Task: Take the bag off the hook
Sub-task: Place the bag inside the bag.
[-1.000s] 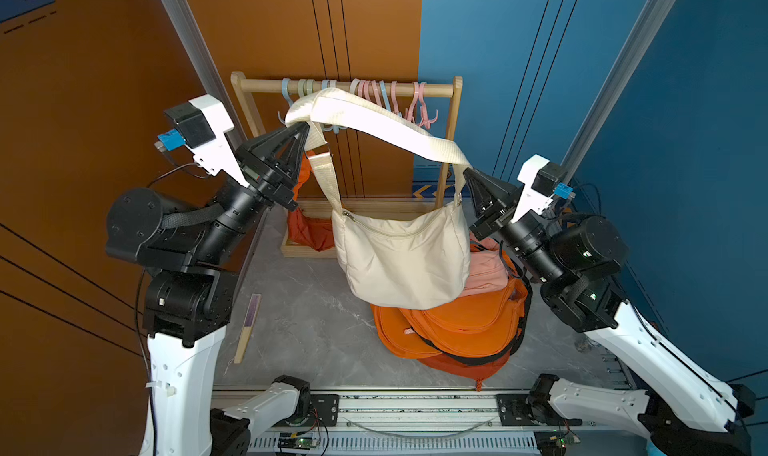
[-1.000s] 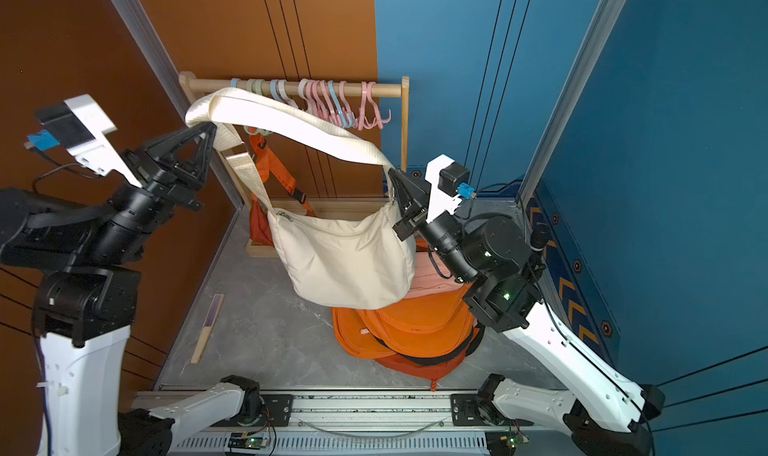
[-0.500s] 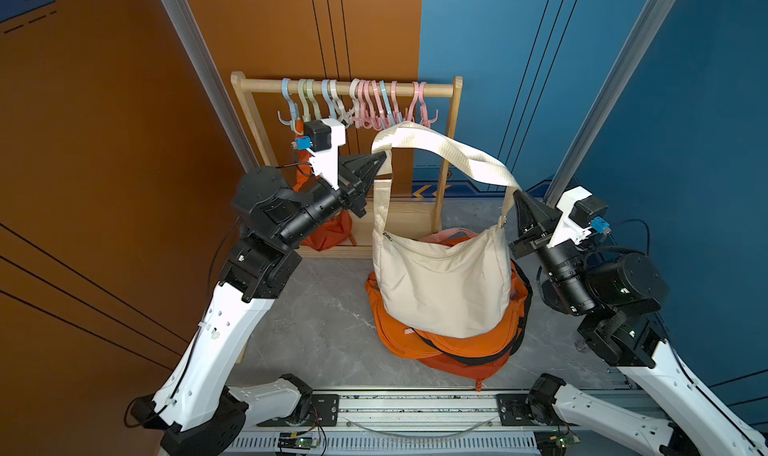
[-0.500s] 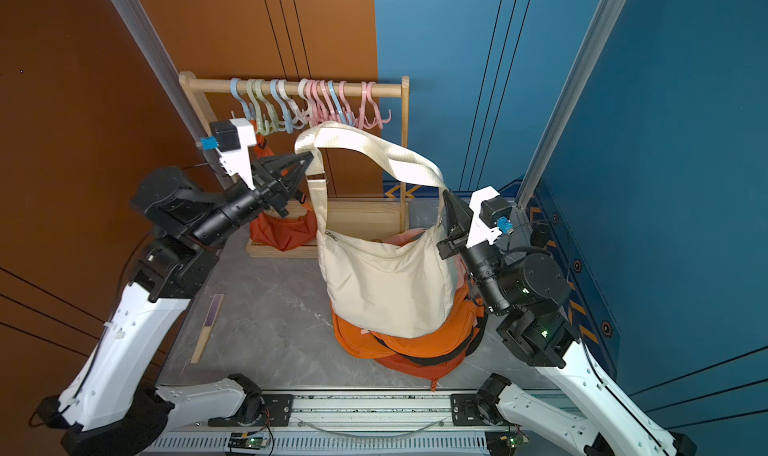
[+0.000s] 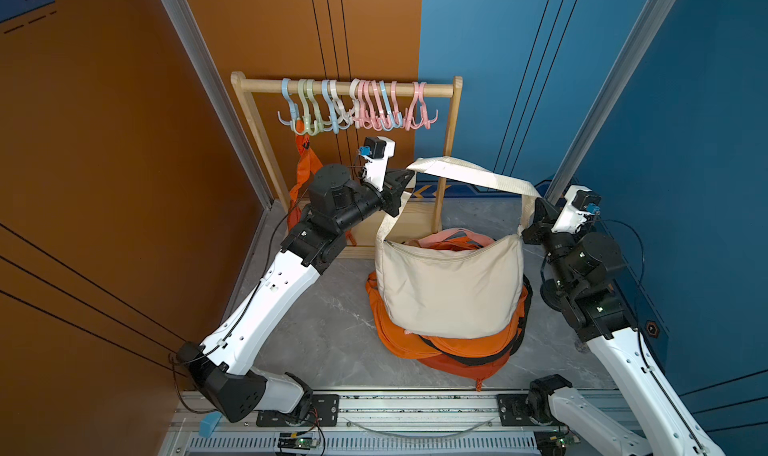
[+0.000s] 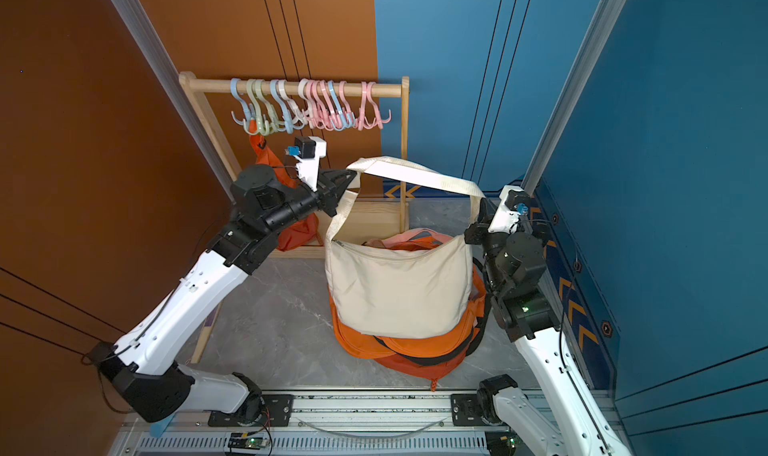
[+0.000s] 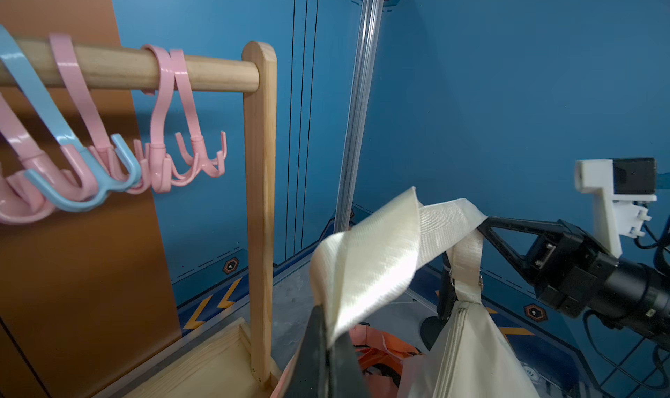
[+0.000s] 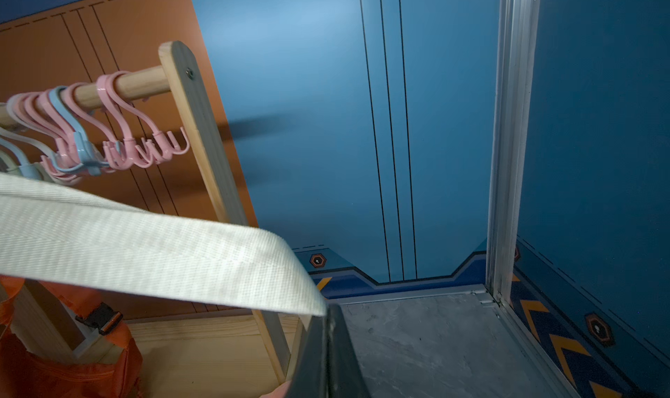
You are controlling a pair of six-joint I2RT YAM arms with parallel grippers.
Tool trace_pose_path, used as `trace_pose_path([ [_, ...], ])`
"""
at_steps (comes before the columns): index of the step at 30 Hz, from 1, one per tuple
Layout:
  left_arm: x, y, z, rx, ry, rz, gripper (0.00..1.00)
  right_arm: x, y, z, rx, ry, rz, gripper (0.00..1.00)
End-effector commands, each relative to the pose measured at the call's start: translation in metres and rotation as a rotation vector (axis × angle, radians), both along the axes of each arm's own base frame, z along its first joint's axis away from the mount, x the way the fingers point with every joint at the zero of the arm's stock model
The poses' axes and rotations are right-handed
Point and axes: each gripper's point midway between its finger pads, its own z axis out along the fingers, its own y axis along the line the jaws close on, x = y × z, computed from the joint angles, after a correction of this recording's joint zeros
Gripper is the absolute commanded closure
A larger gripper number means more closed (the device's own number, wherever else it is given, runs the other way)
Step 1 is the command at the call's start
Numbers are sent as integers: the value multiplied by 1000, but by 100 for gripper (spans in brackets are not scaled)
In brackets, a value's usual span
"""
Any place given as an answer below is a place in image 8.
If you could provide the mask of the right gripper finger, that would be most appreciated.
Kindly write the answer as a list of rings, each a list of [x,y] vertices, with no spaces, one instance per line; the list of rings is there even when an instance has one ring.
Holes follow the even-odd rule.
[[[370,396],[340,306],[314,318],[286,393],[288,397],[355,398]]]

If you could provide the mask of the beige sling bag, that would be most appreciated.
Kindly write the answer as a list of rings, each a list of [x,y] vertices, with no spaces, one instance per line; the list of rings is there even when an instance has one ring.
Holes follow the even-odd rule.
[[[322,317],[284,239],[151,213],[70,187],[1,177],[4,275],[119,293]]]

